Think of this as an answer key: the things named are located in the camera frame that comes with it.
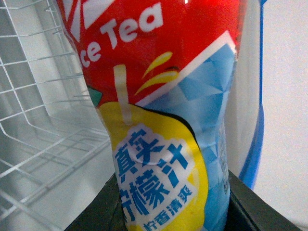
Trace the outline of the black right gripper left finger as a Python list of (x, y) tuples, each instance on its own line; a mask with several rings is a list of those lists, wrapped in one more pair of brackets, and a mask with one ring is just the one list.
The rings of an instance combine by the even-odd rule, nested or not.
[(124, 213), (115, 174), (67, 231), (125, 231)]

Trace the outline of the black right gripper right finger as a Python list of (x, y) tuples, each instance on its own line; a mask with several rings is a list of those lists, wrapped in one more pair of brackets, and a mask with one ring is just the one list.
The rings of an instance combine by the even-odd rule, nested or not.
[(227, 231), (301, 231), (229, 171), (230, 203)]

